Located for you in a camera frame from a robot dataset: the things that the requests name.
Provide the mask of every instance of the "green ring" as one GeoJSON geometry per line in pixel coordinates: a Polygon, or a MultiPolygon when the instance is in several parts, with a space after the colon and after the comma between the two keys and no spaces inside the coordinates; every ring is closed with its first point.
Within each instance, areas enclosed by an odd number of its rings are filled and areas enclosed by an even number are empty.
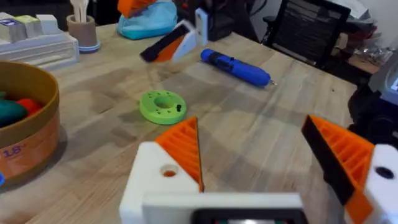
{"type": "Polygon", "coordinates": [[[143,94],[139,102],[141,114],[156,124],[175,124],[187,112],[187,104],[181,96],[166,90],[152,90],[143,94]]]}

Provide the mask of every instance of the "pen holder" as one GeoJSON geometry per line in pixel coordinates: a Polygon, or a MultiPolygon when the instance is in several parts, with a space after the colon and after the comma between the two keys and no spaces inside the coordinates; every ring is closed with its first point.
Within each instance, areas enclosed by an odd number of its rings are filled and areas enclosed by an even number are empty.
{"type": "Polygon", "coordinates": [[[81,53],[96,52],[100,48],[97,39],[95,21],[91,16],[87,16],[87,22],[77,22],[74,15],[67,17],[69,34],[79,42],[81,53]]]}

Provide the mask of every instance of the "wooden table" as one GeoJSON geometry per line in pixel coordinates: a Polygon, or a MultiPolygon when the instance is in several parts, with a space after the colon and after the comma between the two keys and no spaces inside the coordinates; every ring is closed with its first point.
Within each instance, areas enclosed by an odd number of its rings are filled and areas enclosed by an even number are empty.
{"type": "Polygon", "coordinates": [[[168,126],[146,121],[140,96],[180,94],[198,116],[206,191],[300,192],[310,223],[338,223],[341,207],[300,128],[306,114],[348,125],[354,86],[233,34],[208,45],[260,66],[278,83],[254,88],[200,62],[144,63],[157,39],[131,41],[98,28],[99,52],[54,71],[60,91],[60,160],[38,178],[0,195],[0,223],[119,223],[120,203],[138,145],[168,126]]]}

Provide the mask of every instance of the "hole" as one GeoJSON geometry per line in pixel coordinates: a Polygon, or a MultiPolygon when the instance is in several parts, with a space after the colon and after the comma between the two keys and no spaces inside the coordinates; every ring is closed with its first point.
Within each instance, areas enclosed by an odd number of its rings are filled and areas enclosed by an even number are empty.
{"type": "Polygon", "coordinates": [[[164,177],[174,177],[178,173],[178,166],[171,164],[164,165],[160,168],[160,173],[164,177]]]}
{"type": "Polygon", "coordinates": [[[169,109],[173,106],[173,101],[168,96],[158,96],[155,98],[154,103],[160,108],[169,109]]]}
{"type": "Polygon", "coordinates": [[[382,176],[382,177],[384,177],[386,179],[391,180],[391,179],[394,178],[394,173],[388,168],[376,167],[375,171],[376,171],[377,174],[379,174],[380,176],[382,176]]]}

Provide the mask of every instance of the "wall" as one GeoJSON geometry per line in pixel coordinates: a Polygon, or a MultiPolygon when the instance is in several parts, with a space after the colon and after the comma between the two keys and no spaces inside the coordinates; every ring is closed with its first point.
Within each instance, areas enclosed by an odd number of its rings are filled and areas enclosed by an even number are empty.
{"type": "Polygon", "coordinates": [[[376,32],[381,32],[383,47],[398,46],[398,1],[397,0],[359,0],[368,9],[378,26],[376,32]]]}

